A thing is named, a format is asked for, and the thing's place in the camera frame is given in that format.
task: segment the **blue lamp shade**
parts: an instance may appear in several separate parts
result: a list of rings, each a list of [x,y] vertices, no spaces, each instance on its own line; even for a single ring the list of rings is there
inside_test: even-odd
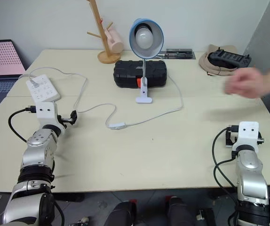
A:
[[[138,29],[143,26],[149,29],[153,35],[153,42],[149,48],[141,48],[136,42],[136,33]],[[156,22],[149,19],[137,19],[134,21],[129,34],[129,42],[132,51],[137,56],[144,59],[150,59],[155,57],[161,51],[163,41],[164,38],[162,29]]]

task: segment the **light bulb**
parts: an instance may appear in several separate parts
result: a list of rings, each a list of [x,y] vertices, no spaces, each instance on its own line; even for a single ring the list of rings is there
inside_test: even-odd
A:
[[[153,34],[146,27],[142,27],[137,31],[135,39],[139,47],[143,49],[147,49],[153,44]]]

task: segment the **desk lamp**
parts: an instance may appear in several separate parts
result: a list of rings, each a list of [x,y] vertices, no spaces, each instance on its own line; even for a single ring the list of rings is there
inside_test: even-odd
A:
[[[129,42],[132,51],[143,59],[143,76],[140,79],[140,97],[136,102],[150,104],[152,98],[148,97],[148,80],[145,77],[145,60],[155,57],[163,46],[163,32],[160,26],[149,19],[137,19],[134,21]]]

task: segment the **white wall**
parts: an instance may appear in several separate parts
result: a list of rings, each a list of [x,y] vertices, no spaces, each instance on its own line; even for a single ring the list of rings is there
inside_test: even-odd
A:
[[[269,0],[97,0],[104,24],[113,21],[125,49],[136,18],[155,20],[164,48],[205,51],[235,45],[243,53]],[[29,65],[45,48],[101,49],[86,0],[0,0],[0,39],[12,39]]]

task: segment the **beige hat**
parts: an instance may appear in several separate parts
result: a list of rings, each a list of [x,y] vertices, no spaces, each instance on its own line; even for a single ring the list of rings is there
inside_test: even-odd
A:
[[[211,64],[208,60],[208,55],[210,53],[215,52],[219,47],[215,46],[215,45],[209,45],[208,47],[208,51],[203,54],[201,56],[201,58],[199,59],[199,65],[208,73],[211,74],[217,74],[217,75],[233,75],[233,72],[237,69],[237,68],[225,68],[225,67],[218,67],[218,66],[214,66],[213,64]],[[238,51],[235,48],[235,46],[221,46],[221,49],[224,49],[227,52],[230,53],[235,53],[237,54]]]

